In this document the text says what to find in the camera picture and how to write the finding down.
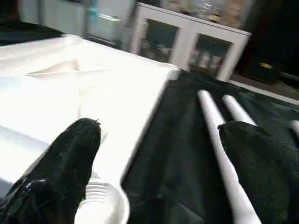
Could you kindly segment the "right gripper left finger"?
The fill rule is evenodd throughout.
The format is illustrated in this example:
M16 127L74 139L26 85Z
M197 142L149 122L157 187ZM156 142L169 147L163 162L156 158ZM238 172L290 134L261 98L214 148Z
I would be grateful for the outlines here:
M72 224L101 142L96 120L71 124L0 202L2 224Z

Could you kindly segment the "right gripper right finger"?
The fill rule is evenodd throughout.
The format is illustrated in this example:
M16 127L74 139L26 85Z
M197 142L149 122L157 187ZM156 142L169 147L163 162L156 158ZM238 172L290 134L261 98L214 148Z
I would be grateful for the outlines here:
M299 151L241 121L218 126L223 148L263 224L299 222Z

